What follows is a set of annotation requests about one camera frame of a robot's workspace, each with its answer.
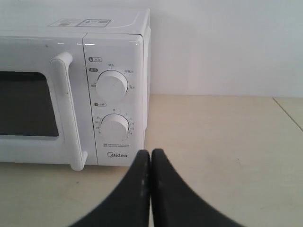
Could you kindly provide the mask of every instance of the microwave door handle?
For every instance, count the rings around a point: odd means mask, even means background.
[[[73,170],[82,170],[84,168],[87,152],[82,152],[79,131],[76,121],[75,109],[71,93],[71,84],[69,77],[69,67],[72,63],[72,55],[63,52],[51,60],[51,66],[55,72],[55,80],[58,88],[56,95],[60,106],[60,118],[62,122],[65,146],[70,165]]]

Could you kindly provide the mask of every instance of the beige countertop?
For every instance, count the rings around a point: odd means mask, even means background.
[[[163,148],[194,191],[247,227],[303,222],[303,99],[152,96],[146,148]],[[126,167],[0,164],[0,226],[67,226]]]

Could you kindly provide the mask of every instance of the white knob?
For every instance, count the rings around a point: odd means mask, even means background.
[[[127,88],[127,79],[115,70],[101,73],[96,84],[97,94],[106,102],[119,102],[124,97]]]
[[[101,136],[107,140],[122,140],[126,137],[129,129],[127,119],[118,114],[109,114],[101,122]]]

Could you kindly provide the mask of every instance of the microwave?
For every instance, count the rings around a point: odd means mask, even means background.
[[[2,8],[0,162],[131,165],[150,56],[149,9]]]

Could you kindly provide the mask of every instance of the microwave top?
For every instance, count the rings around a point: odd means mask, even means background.
[[[143,35],[149,9],[2,6],[1,31],[85,32]]]

